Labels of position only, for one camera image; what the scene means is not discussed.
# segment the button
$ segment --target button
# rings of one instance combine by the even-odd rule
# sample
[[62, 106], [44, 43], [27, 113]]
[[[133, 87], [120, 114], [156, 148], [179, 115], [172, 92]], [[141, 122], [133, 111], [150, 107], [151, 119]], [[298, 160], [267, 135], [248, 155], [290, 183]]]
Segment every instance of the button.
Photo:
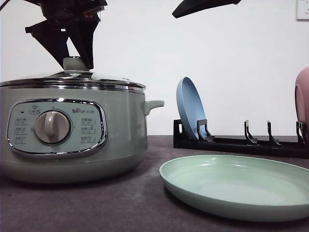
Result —
[[27, 134], [26, 127], [16, 127], [15, 128], [16, 135], [24, 135]]
[[90, 117], [82, 118], [82, 125], [95, 125], [96, 121]]
[[82, 127], [82, 134], [94, 134], [96, 132], [93, 126], [90, 127]]
[[25, 117], [19, 117], [15, 119], [15, 125], [27, 125], [27, 119]]
[[92, 135], [83, 136], [82, 140], [81, 140], [82, 144], [91, 144], [91, 143], [94, 143], [94, 142], [95, 142], [95, 137], [92, 136]]
[[29, 113], [31, 115], [38, 115], [40, 112], [41, 112], [41, 109], [37, 105], [31, 106], [31, 108], [29, 109]]
[[27, 144], [26, 138], [27, 138], [26, 136], [17, 136], [15, 137], [14, 142], [15, 144]]

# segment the dial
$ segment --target dial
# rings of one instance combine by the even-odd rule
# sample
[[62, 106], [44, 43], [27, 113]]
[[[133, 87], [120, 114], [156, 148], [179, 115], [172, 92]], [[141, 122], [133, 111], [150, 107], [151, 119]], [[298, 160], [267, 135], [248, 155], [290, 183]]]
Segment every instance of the dial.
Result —
[[36, 120], [35, 134], [46, 144], [57, 144], [68, 137], [70, 128], [70, 121], [63, 113], [48, 111]]

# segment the black dish rack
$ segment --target black dish rack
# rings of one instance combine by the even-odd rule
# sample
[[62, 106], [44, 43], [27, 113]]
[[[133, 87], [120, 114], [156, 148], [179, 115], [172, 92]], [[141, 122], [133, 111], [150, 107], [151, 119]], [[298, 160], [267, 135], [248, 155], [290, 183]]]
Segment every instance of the black dish rack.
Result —
[[[207, 136], [200, 133], [204, 126]], [[211, 135], [207, 128], [207, 120], [197, 121], [198, 141], [190, 139], [183, 127], [182, 121], [174, 120], [174, 148], [222, 151], [253, 155], [267, 155], [279, 157], [293, 157], [309, 159], [309, 141], [307, 141], [307, 126], [296, 122], [297, 142], [284, 142], [275, 139], [271, 134], [271, 122], [267, 122], [268, 140], [258, 140], [249, 132], [249, 121], [244, 122], [245, 139], [224, 138]]]

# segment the gray countertop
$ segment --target gray countertop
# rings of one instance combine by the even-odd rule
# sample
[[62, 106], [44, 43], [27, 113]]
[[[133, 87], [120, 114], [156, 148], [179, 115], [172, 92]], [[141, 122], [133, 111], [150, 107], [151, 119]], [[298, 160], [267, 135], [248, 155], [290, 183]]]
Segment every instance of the gray countertop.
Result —
[[[1, 232], [309, 231], [309, 218], [253, 223], [213, 216], [182, 203], [164, 187], [158, 171], [164, 162], [222, 153], [173, 149], [172, 136], [149, 136], [144, 161], [114, 178], [46, 186], [0, 176]], [[309, 159], [263, 158], [309, 168]]]

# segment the light switch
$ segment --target light switch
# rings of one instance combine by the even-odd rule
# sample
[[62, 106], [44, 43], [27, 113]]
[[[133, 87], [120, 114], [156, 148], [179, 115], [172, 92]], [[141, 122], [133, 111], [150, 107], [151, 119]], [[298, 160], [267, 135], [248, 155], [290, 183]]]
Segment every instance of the light switch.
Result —
[[297, 20], [309, 21], [309, 0], [297, 0]]

